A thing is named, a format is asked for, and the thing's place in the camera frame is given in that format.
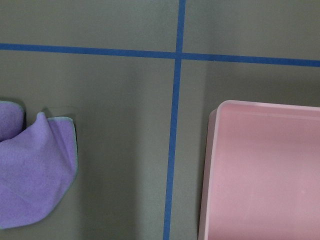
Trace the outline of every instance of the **gray surface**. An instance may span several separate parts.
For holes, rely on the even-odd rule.
[[[182,63],[171,239],[196,240],[208,117],[225,100],[320,107],[320,68]]]
[[[319,59],[318,0],[187,1],[183,51]]]
[[[178,0],[1,1],[0,42],[175,51]]]
[[[78,176],[45,220],[1,240],[160,240],[173,60],[0,51],[0,99],[69,116]]]

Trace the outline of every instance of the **towel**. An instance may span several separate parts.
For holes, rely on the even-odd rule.
[[[25,112],[10,101],[0,101],[0,142],[17,136],[22,131]]]
[[[0,228],[45,218],[71,186],[77,169],[71,118],[47,119],[40,112],[33,125],[0,142]]]

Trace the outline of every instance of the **pink plastic bin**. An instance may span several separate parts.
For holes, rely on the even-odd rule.
[[[210,114],[198,240],[320,240],[319,107]]]

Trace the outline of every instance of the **microfiber cloth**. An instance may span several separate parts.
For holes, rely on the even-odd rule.
[[[17,136],[22,131],[25,112],[11,101],[0,101],[0,142]]]
[[[68,117],[38,113],[33,125],[0,142],[0,228],[33,224],[60,202],[78,169]]]

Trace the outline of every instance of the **blue line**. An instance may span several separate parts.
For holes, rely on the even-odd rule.
[[[175,59],[175,52],[0,43],[0,50]]]
[[[186,14],[186,0],[179,0],[178,23],[177,23],[176,44],[175,44],[176,58],[174,61],[174,77],[173,77],[173,91],[172,91],[172,105],[171,105],[168,168],[167,168],[167,175],[166,175],[163,240],[170,239],[185,14]]]
[[[184,60],[320,67],[320,60],[308,60],[308,59],[277,58],[277,57],[263,57],[263,56],[217,55],[217,54],[201,54],[201,53],[182,53],[181,57]]]

